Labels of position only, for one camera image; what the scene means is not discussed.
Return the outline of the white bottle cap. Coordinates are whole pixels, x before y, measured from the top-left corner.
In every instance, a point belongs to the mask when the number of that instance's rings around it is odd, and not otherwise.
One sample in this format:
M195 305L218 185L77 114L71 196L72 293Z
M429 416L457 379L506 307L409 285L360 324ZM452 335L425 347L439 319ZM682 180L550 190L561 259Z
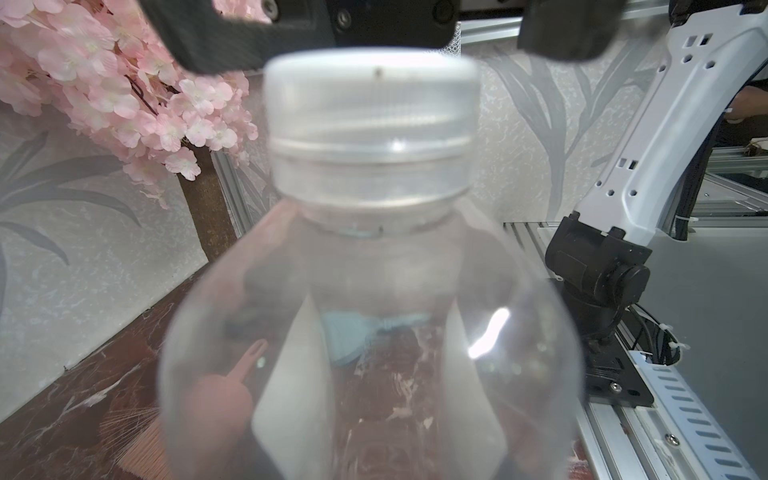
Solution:
M269 61L263 94L275 188L305 204L405 208L473 181L478 64L398 48L329 49Z

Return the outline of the square clear plastic bottle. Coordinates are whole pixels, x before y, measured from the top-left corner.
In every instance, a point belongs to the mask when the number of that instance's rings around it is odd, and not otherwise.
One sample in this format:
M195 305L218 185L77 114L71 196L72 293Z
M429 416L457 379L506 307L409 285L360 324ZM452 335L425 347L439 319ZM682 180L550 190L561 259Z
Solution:
M285 199L177 311L176 479L563 479L583 393L553 282L464 198Z

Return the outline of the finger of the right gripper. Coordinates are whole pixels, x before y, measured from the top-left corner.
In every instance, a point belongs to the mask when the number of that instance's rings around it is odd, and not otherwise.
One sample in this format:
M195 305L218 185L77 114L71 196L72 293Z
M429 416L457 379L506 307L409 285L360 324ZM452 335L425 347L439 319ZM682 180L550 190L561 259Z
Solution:
M176 62L200 75L258 70L291 52L336 46L324 1L270 1L267 24L225 17L211 1L141 1L147 21Z
M624 0L528 1L517 46L555 61L596 59L615 37L625 6Z

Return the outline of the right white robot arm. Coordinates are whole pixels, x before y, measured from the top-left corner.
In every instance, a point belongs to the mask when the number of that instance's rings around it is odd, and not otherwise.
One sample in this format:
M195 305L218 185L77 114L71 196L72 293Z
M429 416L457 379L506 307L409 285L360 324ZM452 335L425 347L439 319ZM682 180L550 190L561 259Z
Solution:
M559 61L596 58L621 1L279 1L267 22L210 1L144 1L172 57L200 75L263 69L274 179L301 198L301 163L394 165L465 156L478 121L477 68L442 58L462 20L520 15L519 46ZM563 237L646 245L696 151L767 61L763 1L678 1L667 54L611 164L563 219Z

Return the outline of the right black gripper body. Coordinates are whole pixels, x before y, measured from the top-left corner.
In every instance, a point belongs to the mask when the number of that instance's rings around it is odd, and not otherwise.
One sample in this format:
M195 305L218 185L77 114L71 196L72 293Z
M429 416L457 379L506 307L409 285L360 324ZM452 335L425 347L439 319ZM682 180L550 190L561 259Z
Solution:
M265 1L267 24L278 13ZM335 34L333 48L398 47L439 50L464 23L489 22L493 31L520 32L528 1L324 1ZM661 35L669 26L666 1L626 1L616 35Z

